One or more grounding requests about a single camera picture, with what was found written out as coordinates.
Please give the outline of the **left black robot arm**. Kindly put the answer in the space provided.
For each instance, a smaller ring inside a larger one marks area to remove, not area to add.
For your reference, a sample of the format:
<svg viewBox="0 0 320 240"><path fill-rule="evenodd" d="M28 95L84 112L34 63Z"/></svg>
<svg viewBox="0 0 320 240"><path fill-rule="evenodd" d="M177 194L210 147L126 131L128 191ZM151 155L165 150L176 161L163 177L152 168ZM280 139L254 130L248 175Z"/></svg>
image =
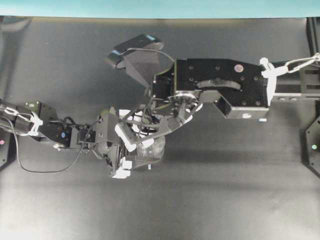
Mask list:
<svg viewBox="0 0 320 240"><path fill-rule="evenodd" d="M116 110L101 111L91 124L77 124L71 117L59 118L54 108L41 102L24 106L4 100L0 102L0 128L14 138L29 137L50 145L58 151L71 151L73 130L77 131L74 151L78 155L92 152L107 164L114 179L126 179L131 171L162 160L164 136L153 137L154 127L144 120L154 120L146 112Z"/></svg>

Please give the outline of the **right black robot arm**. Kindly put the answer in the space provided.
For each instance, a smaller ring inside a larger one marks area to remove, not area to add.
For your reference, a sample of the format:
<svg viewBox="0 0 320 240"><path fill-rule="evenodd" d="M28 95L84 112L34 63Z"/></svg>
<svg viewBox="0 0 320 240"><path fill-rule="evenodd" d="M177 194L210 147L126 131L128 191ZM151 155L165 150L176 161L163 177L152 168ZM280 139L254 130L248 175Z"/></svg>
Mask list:
<svg viewBox="0 0 320 240"><path fill-rule="evenodd" d="M263 119L274 102L318 100L320 56L259 64L232 59L178 59L154 74L149 99L115 127L129 145L152 142L189 122L203 104L227 119Z"/></svg>

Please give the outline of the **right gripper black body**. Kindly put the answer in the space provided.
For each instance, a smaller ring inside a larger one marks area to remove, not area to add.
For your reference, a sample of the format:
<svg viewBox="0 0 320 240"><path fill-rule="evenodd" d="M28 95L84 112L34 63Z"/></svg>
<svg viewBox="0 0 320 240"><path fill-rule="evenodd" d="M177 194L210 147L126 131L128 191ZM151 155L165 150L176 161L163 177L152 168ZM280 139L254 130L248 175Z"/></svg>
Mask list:
<svg viewBox="0 0 320 240"><path fill-rule="evenodd" d="M177 109L182 103L203 102L203 89L199 87L203 80L200 67L171 67L156 74L151 83L150 102L147 106L172 105Z"/></svg>

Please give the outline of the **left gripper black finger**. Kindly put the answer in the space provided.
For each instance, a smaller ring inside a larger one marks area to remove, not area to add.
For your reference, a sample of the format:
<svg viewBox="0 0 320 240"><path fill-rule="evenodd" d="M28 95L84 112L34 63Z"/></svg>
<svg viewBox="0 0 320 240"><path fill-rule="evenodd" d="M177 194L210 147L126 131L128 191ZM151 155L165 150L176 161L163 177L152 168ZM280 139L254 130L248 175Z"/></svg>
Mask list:
<svg viewBox="0 0 320 240"><path fill-rule="evenodd" d="M111 173L113 179L126 179L131 176L131 171L140 167L152 165L162 159L157 157L145 157L138 155L127 155L116 161L115 169Z"/></svg>
<svg viewBox="0 0 320 240"><path fill-rule="evenodd" d="M118 110L118 123L115 125L114 130L116 134L123 141L124 146L129 152L133 152L137 149L138 143L136 143L137 138L139 139L142 134L138 127L142 119L142 112L133 113L124 119L130 113L129 109L119 109Z"/></svg>

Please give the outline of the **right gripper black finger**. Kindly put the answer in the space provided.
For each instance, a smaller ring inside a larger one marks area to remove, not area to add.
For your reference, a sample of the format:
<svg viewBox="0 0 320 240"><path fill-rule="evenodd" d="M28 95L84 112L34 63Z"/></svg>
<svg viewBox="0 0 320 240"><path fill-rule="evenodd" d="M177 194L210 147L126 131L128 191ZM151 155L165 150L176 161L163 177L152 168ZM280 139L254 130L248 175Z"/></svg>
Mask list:
<svg viewBox="0 0 320 240"><path fill-rule="evenodd" d="M138 112L142 112L141 121L138 124L138 128L142 136L140 138L136 138L136 140L148 140L151 139L150 135L156 132L154 127L158 127L159 120L154 114L166 114L169 113L170 110L174 110L175 107L171 104L164 104L161 106L153 106L153 105L137 105L135 108L130 110L130 113L124 118L127 119L128 116L131 116L133 113L137 114Z"/></svg>
<svg viewBox="0 0 320 240"><path fill-rule="evenodd" d="M193 119L194 113L199 111L202 106L202 102L191 103L190 107L187 107L187 103L182 103L178 108L170 110L169 113L153 114L159 123L158 127L153 127L156 132L152 133L150 138L156 139L166 136L183 127Z"/></svg>

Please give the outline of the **right robot base black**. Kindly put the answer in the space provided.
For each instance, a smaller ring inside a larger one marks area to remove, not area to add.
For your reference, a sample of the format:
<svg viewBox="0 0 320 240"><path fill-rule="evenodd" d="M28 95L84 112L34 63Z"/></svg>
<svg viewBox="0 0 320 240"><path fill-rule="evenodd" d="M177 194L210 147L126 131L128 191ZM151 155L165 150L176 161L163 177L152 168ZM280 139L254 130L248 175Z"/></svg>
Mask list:
<svg viewBox="0 0 320 240"><path fill-rule="evenodd" d="M302 131L302 164L320 178L320 117Z"/></svg>

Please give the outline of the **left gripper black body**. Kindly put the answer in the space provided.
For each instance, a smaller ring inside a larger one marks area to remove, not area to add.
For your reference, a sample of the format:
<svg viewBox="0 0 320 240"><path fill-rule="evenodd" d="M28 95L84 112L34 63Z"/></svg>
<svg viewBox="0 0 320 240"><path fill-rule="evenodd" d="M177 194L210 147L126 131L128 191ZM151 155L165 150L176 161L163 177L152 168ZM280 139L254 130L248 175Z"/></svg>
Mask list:
<svg viewBox="0 0 320 240"><path fill-rule="evenodd" d="M114 107L106 108L98 115L95 127L95 151L106 160L111 177L124 177L122 167L125 146L115 131L119 114Z"/></svg>

